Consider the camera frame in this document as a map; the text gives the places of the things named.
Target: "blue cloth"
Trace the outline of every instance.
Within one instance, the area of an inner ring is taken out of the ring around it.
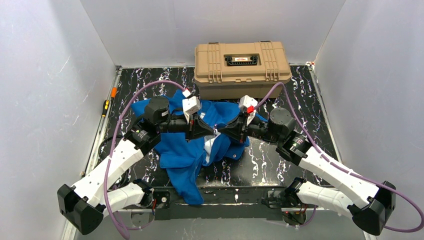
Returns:
[[[181,90],[177,90],[169,99],[169,111],[183,107],[185,98]],[[150,99],[138,101],[131,105],[134,114],[138,117],[144,113],[145,106]],[[214,125],[226,125],[240,113],[239,106],[230,102],[212,102],[201,100],[201,110],[205,113],[203,121],[210,127]],[[155,150],[160,154],[159,166],[166,169],[169,179],[175,190],[185,202],[190,205],[199,205],[204,202],[196,186],[196,178],[202,166],[208,166],[213,162],[220,161],[223,157],[238,160],[245,147],[249,146],[249,139],[240,143],[225,134],[220,134],[213,142],[209,162],[206,161],[207,153],[204,150],[205,139],[203,137],[186,142],[184,133],[163,133],[160,143]]]

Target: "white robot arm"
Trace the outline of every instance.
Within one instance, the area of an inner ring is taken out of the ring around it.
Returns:
[[[144,114],[113,151],[107,174],[107,189],[133,164],[141,160],[160,141],[161,133],[185,133],[187,141],[209,135],[214,130],[197,114],[200,102],[186,95],[183,115],[169,114],[169,101],[163,96],[150,99]],[[72,186],[64,184],[57,191],[60,213],[83,235],[91,233],[109,213],[103,188],[108,161],[102,161],[93,171]],[[129,205],[148,206],[153,199],[153,188],[141,179],[108,193],[112,211]]]
[[[300,204],[321,206],[352,218],[353,222],[365,232],[379,235],[395,209],[394,193],[350,175],[355,173],[352,169],[334,160],[319,147],[313,148],[305,136],[295,131],[297,122],[287,109],[274,108],[269,113],[268,121],[261,121],[254,116],[256,101],[249,98],[249,96],[242,98],[239,116],[227,126],[219,128],[218,132],[237,141],[245,141],[249,136],[274,143],[277,145],[276,151],[283,159],[320,176],[335,188],[317,186],[296,178],[274,202],[289,202],[291,206]],[[347,170],[349,174],[331,164]],[[396,189],[387,181],[382,184]]]

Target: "red clip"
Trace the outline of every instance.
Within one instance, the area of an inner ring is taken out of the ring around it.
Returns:
[[[247,113],[251,114],[251,113],[253,113],[254,110],[255,110],[255,108],[253,106],[250,106],[250,107],[247,108]]]

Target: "tan toolbox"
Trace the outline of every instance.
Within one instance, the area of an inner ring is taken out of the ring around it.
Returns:
[[[194,79],[203,100],[263,98],[277,82],[292,78],[283,44],[208,43],[195,48]],[[278,97],[278,87],[270,98]]]

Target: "toolbox handle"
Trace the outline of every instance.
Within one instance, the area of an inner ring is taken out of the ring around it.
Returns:
[[[253,55],[250,57],[233,57],[226,56],[225,61],[227,66],[256,66],[258,65],[258,56]]]

